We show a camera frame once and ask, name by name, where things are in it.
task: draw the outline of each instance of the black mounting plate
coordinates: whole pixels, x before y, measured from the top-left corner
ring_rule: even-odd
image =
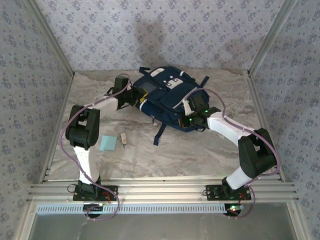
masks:
[[[203,194],[206,195],[208,201],[244,201],[251,200],[251,194],[248,187],[240,187],[235,192],[225,194],[222,190],[222,185],[207,185]]]
[[[118,195],[118,186],[107,185],[103,187],[110,189],[112,192]],[[75,202],[86,202],[86,201],[108,202],[109,201],[108,195],[110,197],[111,202],[117,201],[116,197],[113,194],[105,190],[102,190],[101,194],[98,197],[96,197],[94,195],[81,192],[79,189],[79,186],[76,186],[73,192],[73,201]]]

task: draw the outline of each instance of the navy blue backpack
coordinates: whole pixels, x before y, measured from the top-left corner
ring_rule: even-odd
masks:
[[[179,119],[185,115],[182,100],[193,89],[202,88],[209,77],[206,76],[199,85],[187,73],[174,66],[158,67],[151,72],[150,68],[140,67],[139,72],[144,76],[139,78],[133,86],[146,92],[142,101],[136,107],[146,115],[162,123],[159,132],[154,137],[153,144],[158,146],[159,139],[166,126],[190,132],[199,130],[196,126],[182,128]],[[203,101],[209,103],[209,95],[204,91],[196,91],[191,96],[200,95]]]

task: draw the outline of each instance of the light blue sticky note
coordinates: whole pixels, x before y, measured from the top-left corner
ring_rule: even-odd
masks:
[[[100,150],[101,151],[114,151],[116,149],[117,137],[116,136],[102,136]]]

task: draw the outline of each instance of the patterned wall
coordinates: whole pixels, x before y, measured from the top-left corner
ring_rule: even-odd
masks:
[[[320,239],[320,2],[300,0],[256,80],[283,168]]]
[[[39,180],[69,82],[22,0],[0,1],[0,239]]]
[[[74,71],[248,69],[283,0],[36,0]]]

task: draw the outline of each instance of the marble floor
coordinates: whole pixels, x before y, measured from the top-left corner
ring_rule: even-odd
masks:
[[[226,114],[249,127],[259,128],[258,117],[247,87],[246,74],[230,69],[182,69],[197,82],[205,76],[210,79],[206,88],[220,94],[226,104]],[[74,104],[85,105],[101,98],[113,86],[115,77],[122,71],[93,71],[76,73],[63,115],[67,122]],[[124,71],[134,82],[142,75],[138,71]],[[210,106],[222,109],[215,96],[210,95]],[[167,127],[154,146],[154,136],[160,123],[135,107],[106,113],[100,119],[99,139],[91,148],[103,180],[109,178],[173,177],[197,175],[227,175],[239,166],[238,148],[216,132],[181,132]],[[117,141],[115,151],[100,151],[103,135],[119,136],[126,133],[128,144],[123,148]],[[64,138],[65,149],[76,156]],[[56,146],[49,181],[77,180],[76,165]]]

